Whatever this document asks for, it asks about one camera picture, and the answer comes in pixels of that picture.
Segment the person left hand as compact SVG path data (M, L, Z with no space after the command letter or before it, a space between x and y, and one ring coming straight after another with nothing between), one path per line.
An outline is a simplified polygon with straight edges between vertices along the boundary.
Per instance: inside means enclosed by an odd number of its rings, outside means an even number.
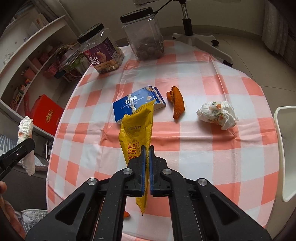
M0 182L0 194L4 194L7 191L7 185L5 182Z

